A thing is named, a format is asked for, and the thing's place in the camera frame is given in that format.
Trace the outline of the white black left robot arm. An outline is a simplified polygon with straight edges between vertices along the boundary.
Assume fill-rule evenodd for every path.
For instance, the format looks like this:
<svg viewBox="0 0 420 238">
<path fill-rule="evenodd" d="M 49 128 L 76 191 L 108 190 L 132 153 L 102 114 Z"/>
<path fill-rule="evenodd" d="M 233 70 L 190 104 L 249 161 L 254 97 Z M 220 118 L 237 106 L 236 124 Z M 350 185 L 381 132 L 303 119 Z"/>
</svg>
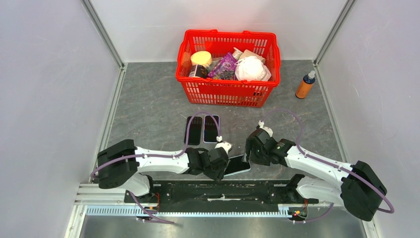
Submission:
<svg viewBox="0 0 420 238">
<path fill-rule="evenodd" d="M 186 147 L 179 151 L 155 151 L 125 139 L 98 153 L 98 165 L 91 178 L 98 180 L 101 189 L 122 188 L 147 203 L 156 194 L 153 179 L 147 172 L 203 174 L 220 181 L 230 162 L 231 148 L 229 142 L 219 140 L 211 150 Z"/>
</svg>

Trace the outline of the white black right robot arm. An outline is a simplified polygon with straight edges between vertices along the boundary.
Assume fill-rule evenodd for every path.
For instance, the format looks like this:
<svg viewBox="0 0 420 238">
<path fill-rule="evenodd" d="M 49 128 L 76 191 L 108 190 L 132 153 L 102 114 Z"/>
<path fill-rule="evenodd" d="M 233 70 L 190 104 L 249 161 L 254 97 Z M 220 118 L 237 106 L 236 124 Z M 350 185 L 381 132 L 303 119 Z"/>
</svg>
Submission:
<svg viewBox="0 0 420 238">
<path fill-rule="evenodd" d="M 293 203 L 317 199 L 341 205 L 363 221 L 371 221 L 385 200 L 387 189 L 371 166 L 338 162 L 303 149 L 287 139 L 275 140 L 268 127 L 257 128 L 246 139 L 245 159 L 254 164 L 280 164 L 313 175 L 296 175 L 296 183 L 286 188 Z"/>
</svg>

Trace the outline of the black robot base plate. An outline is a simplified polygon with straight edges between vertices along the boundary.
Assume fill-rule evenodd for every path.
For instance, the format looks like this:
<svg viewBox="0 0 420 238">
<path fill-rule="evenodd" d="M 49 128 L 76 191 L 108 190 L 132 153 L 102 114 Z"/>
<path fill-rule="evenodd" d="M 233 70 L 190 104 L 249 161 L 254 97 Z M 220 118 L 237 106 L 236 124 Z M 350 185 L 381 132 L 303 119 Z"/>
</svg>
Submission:
<svg viewBox="0 0 420 238">
<path fill-rule="evenodd" d="M 141 204 L 158 203 L 161 212 L 275 212 L 279 204 L 318 203 L 303 198 L 292 180 L 155 180 Z"/>
</svg>

